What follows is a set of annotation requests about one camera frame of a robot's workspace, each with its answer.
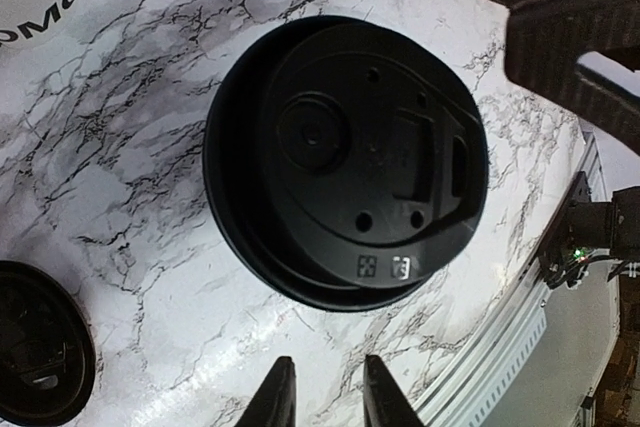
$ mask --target black plastic lid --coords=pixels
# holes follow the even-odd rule
[[[25,264],[0,262],[0,418],[62,425],[84,408],[96,374],[93,343],[71,297]]]
[[[305,304],[395,302],[467,245],[488,154],[469,90],[393,31],[291,22],[224,79],[204,142],[216,221],[262,280]]]

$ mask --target marble tabletop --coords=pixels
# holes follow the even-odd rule
[[[99,356],[70,425],[233,425],[281,355],[297,365],[299,425],[362,425],[368,353],[416,402],[517,279],[583,150],[574,117],[506,80],[507,12],[484,0],[78,2],[53,41],[0,48],[0,255],[72,293]],[[318,14],[393,28],[447,62],[490,145],[469,247],[366,314],[313,310],[257,280],[222,240],[201,174],[204,121],[233,62]]]

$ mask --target white marble surface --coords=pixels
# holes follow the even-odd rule
[[[0,49],[0,255],[78,300],[99,353],[71,425],[233,425],[271,364],[297,364],[299,425],[362,425],[362,362],[415,401],[517,278],[580,158],[576,120],[502,73],[506,11],[483,0],[80,0],[64,34]],[[204,120],[240,54],[319,13],[392,27],[447,62],[488,130],[491,192],[468,249],[399,305],[291,302],[224,244],[201,179]]]

